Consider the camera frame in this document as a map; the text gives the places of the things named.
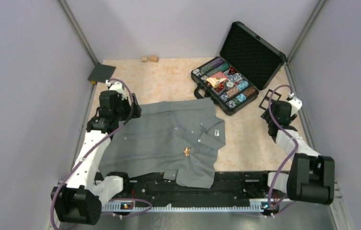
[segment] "poker chip case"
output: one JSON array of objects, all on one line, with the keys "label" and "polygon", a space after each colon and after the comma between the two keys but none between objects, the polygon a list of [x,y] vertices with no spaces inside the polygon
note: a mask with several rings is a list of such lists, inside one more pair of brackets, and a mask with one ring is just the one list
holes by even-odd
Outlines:
[{"label": "poker chip case", "polygon": [[282,52],[243,23],[233,22],[220,55],[191,72],[197,83],[194,95],[210,97],[227,115],[233,115],[258,97],[285,61]]}]

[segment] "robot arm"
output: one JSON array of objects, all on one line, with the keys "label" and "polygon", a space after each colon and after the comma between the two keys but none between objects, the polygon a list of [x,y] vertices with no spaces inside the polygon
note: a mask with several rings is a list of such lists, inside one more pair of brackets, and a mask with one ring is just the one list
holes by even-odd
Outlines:
[{"label": "robot arm", "polygon": [[[75,166],[79,162],[81,165],[57,195],[55,211],[61,222],[96,224],[102,206],[123,190],[122,177],[110,175],[98,185],[94,184],[94,178],[101,157],[111,141],[108,136],[119,127],[120,121],[140,117],[141,108],[138,106],[135,94],[132,94],[133,105],[129,104],[128,95],[120,82],[107,81],[107,86],[109,90],[100,94],[97,114],[87,123],[83,147],[75,162]],[[85,157],[95,144],[103,139],[106,140]],[[51,198],[57,188],[57,186],[53,188]]]},{"label": "robot arm", "polygon": [[[289,174],[280,173],[274,188],[286,193],[291,200],[329,205],[334,198],[334,160],[314,151],[290,126],[301,107],[302,101],[293,95],[287,102],[275,101],[271,104],[275,119],[292,137],[278,129],[268,110],[261,116],[268,123],[269,135],[287,154],[295,149],[293,139],[298,143]],[[275,172],[268,174],[269,187],[275,175]]]}]

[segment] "white ruler scale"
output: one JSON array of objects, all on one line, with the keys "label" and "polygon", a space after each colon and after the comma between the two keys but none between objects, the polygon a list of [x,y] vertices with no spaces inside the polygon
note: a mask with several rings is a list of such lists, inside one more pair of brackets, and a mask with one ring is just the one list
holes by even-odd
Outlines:
[{"label": "white ruler scale", "polygon": [[[102,212],[140,212],[148,207],[121,208],[124,204],[131,204],[131,201],[114,201],[103,206]],[[247,207],[172,207],[168,204],[165,207],[152,207],[148,212],[263,212],[261,201],[251,201]]]}]

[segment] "marble pattern floor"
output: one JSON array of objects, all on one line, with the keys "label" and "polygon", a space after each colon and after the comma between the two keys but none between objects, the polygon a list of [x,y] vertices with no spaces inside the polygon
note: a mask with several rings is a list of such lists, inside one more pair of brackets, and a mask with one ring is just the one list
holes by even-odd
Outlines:
[{"label": "marble pattern floor", "polygon": [[[196,99],[193,94],[196,84],[191,80],[190,72],[211,59],[165,58],[160,59],[158,63],[144,63],[138,59],[105,60],[103,64],[116,66],[113,77],[122,79],[137,95],[140,104],[149,104]],[[289,84],[284,68],[277,73],[266,89],[260,91],[257,99],[236,114],[228,116],[216,106],[216,115],[225,120],[226,127],[226,145],[219,150],[214,164],[217,171],[276,170],[279,167],[286,153],[268,135],[268,126],[260,118],[263,110],[259,108],[259,104],[268,89],[274,89],[281,84]],[[97,84],[90,117],[99,106],[98,96],[104,90],[107,90],[104,84]],[[284,100],[289,89],[282,88],[278,92],[282,94],[281,100]],[[292,125],[304,138],[299,117]],[[284,170],[289,170],[290,166],[289,161]]]}]

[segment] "gray wall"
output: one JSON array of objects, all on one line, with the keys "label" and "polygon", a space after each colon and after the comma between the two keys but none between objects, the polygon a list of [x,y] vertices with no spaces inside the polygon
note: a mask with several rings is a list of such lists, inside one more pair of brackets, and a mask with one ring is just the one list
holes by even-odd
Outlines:
[{"label": "gray wall", "polygon": [[233,21],[242,21],[286,55],[317,0],[69,0],[99,59],[157,54],[218,54]]},{"label": "gray wall", "polygon": [[361,230],[361,1],[331,0],[291,65],[321,154]]},{"label": "gray wall", "polygon": [[0,230],[44,228],[92,69],[55,0],[0,1]]}]

